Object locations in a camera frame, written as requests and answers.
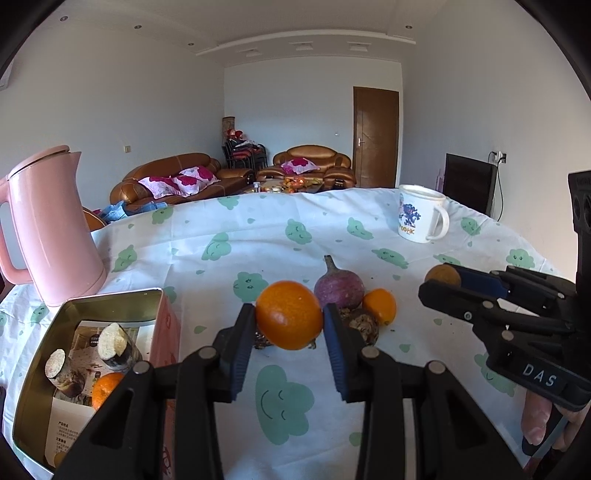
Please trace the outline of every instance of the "wall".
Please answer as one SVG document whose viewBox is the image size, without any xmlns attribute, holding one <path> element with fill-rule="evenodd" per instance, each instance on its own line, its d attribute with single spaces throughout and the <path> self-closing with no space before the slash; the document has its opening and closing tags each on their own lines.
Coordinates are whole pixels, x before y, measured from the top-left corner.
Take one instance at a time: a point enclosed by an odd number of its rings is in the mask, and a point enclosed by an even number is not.
<svg viewBox="0 0 591 480">
<path fill-rule="evenodd" d="M 400 92 L 401 134 L 402 71 L 393 61 L 298 57 L 228 67 L 225 112 L 236 117 L 237 129 L 267 147 L 269 162 L 303 144 L 325 145 L 351 157 L 354 86 Z"/>
<path fill-rule="evenodd" d="M 222 116 L 223 69 L 216 63 L 133 33 L 59 24 L 25 43 L 0 92 L 0 174 L 67 144 L 82 151 L 82 203 L 102 208 L 137 165 L 191 151 L 220 158 Z M 6 206 L 1 213 L 6 228 Z M 7 237 L 23 266 L 14 234 Z"/>
<path fill-rule="evenodd" d="M 433 187 L 446 153 L 507 152 L 503 223 L 573 279 L 567 175 L 591 168 L 591 102 L 546 31 L 513 0 L 449 0 L 404 86 L 401 181 Z"/>
</svg>

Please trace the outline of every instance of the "wall outlet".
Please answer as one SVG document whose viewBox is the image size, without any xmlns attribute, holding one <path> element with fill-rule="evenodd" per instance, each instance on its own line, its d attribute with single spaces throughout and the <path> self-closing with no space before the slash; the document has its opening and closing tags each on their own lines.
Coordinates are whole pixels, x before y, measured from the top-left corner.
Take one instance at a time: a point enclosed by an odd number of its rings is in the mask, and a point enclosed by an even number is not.
<svg viewBox="0 0 591 480">
<path fill-rule="evenodd" d="M 507 163 L 507 154 L 502 151 L 495 152 L 495 165 L 499 163 Z"/>
</svg>

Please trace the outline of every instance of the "kettle handle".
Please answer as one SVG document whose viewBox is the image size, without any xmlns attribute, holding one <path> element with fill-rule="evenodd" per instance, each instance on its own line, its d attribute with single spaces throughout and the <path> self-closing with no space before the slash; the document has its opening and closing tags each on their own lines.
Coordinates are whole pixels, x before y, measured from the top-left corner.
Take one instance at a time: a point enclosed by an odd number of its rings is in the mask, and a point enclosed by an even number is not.
<svg viewBox="0 0 591 480">
<path fill-rule="evenodd" d="M 10 203 L 10 184 L 8 182 L 8 179 L 3 178 L 2 180 L 0 180 L 0 205 L 6 202 Z M 1 225 L 0 268 L 2 268 L 2 273 L 4 273 L 4 276 L 10 283 L 14 283 L 15 285 L 22 285 L 24 283 L 33 282 L 33 279 L 31 278 L 31 273 L 28 269 L 19 269 L 12 264 L 12 260 L 10 260 L 10 255 L 8 254 L 6 239 L 4 238 L 4 231 L 2 230 Z"/>
</svg>

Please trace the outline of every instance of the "tablecloth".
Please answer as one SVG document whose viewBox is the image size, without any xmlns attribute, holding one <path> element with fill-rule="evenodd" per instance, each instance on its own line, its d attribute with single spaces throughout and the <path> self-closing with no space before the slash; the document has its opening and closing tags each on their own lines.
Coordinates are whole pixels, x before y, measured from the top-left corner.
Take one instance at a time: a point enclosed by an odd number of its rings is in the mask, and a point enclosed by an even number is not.
<svg viewBox="0 0 591 480">
<path fill-rule="evenodd" d="M 409 364 L 442 360 L 523 463 L 524 390 L 487 369 L 485 347 L 471 325 L 423 307 L 417 291 L 441 262 L 556 271 L 506 226 L 452 200 L 446 207 L 449 233 L 429 244 L 397 234 L 395 189 L 253 193 L 167 207 L 93 233 L 109 271 L 101 293 L 164 287 L 181 320 L 184 358 L 210 345 L 219 329 L 234 323 L 242 303 L 255 301 L 268 284 L 288 279 L 313 288 L 330 254 L 338 267 L 359 274 L 368 291 L 383 287 L 394 294 L 397 318 L 381 329 L 377 347 Z M 9 442 L 24 375 L 54 315 L 32 285 L 16 286 L 0 305 Z M 252 352 L 237 401 L 216 406 L 226 479 L 354 478 L 363 405 L 341 401 L 322 337 L 317 346 Z M 36 478 L 47 478 L 18 454 Z"/>
</svg>

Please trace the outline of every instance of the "human hand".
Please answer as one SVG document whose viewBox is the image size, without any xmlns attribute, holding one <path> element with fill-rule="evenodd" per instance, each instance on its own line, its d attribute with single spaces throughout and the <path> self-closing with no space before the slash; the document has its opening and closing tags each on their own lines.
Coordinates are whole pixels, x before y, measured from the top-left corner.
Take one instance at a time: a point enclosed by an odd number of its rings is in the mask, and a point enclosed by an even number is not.
<svg viewBox="0 0 591 480">
<path fill-rule="evenodd" d="M 573 443 L 583 420 L 585 419 L 589 406 L 578 412 L 568 411 L 562 407 L 556 407 L 558 411 L 569 421 L 560 437 L 556 440 L 552 448 L 565 451 Z M 521 431 L 525 439 L 532 445 L 539 445 L 544 440 L 546 434 L 546 424 L 552 412 L 552 402 L 544 397 L 540 397 L 531 391 L 525 395 L 525 406 L 523 416 L 521 417 Z"/>
</svg>

